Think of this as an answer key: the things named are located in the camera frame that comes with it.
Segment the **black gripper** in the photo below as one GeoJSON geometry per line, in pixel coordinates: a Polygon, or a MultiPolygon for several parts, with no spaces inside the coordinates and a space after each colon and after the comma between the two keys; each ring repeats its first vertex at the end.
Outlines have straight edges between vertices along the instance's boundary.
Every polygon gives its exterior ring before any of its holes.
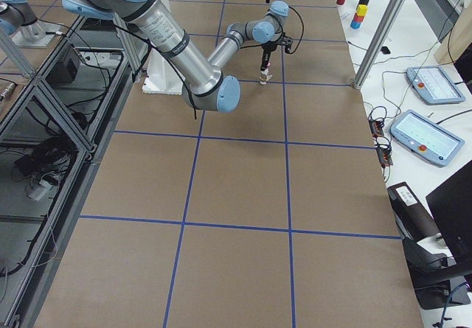
{"type": "Polygon", "coordinates": [[[260,71],[264,72],[270,65],[271,53],[276,50],[276,44],[275,42],[267,42],[262,44],[261,47],[263,48],[263,56],[261,60],[260,71]]]}

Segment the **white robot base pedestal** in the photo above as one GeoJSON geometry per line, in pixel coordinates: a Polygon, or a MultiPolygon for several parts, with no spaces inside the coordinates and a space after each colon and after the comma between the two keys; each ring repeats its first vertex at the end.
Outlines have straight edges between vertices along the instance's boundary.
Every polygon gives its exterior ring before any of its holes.
{"type": "Polygon", "coordinates": [[[183,83],[170,64],[154,49],[151,49],[146,78],[142,86],[145,94],[182,95],[183,83]]]}

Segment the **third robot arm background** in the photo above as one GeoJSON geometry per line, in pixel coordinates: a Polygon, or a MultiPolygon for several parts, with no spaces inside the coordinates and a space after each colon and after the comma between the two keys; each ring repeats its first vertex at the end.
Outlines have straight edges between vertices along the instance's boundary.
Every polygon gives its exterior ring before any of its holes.
{"type": "Polygon", "coordinates": [[[12,35],[18,29],[38,22],[38,17],[27,0],[1,0],[1,28],[12,35]]]}

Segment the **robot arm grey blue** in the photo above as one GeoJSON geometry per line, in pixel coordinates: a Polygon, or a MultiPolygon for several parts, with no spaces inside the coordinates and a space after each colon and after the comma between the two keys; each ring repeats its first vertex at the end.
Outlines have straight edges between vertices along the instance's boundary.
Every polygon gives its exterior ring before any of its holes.
{"type": "Polygon", "coordinates": [[[161,0],[62,0],[68,11],[90,18],[111,20],[119,16],[136,25],[157,51],[184,77],[188,103],[200,110],[233,111],[240,100],[236,77],[223,67],[239,50],[242,40],[232,34],[205,57],[161,0]]]}
{"type": "Polygon", "coordinates": [[[263,49],[260,73],[267,77],[271,53],[278,46],[284,46],[286,52],[291,51],[293,39],[284,31],[288,14],[289,5],[286,2],[274,1],[260,20],[229,25],[226,35],[209,56],[209,63],[223,68],[242,49],[244,43],[254,41],[263,49]]]}

